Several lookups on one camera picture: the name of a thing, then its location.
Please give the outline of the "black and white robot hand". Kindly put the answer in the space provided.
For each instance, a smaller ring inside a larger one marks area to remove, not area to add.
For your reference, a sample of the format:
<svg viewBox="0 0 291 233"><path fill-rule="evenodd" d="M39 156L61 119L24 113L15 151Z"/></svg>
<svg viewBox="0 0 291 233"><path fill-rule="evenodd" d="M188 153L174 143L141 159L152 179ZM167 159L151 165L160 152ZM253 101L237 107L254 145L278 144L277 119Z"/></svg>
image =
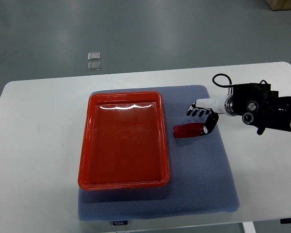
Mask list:
<svg viewBox="0 0 291 233"><path fill-rule="evenodd" d="M206 115L206 121L201 128L200 136L210 134L215 128L219 114L226 114L227 110L225 107L227 97L218 99L197 99L188 109L187 116L196 116L202 117Z"/></svg>

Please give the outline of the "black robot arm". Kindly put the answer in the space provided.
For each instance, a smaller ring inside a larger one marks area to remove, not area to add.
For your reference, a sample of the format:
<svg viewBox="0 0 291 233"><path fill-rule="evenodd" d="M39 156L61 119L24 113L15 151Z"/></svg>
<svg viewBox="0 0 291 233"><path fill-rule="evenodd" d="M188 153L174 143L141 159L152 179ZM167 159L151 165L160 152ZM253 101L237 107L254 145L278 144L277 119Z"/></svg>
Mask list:
<svg viewBox="0 0 291 233"><path fill-rule="evenodd" d="M258 135L266 128L291 132L291 96L280 97L265 80L232 84L228 75L219 73L212 82L228 88L223 104L227 115L241 116L244 124L257 127Z"/></svg>

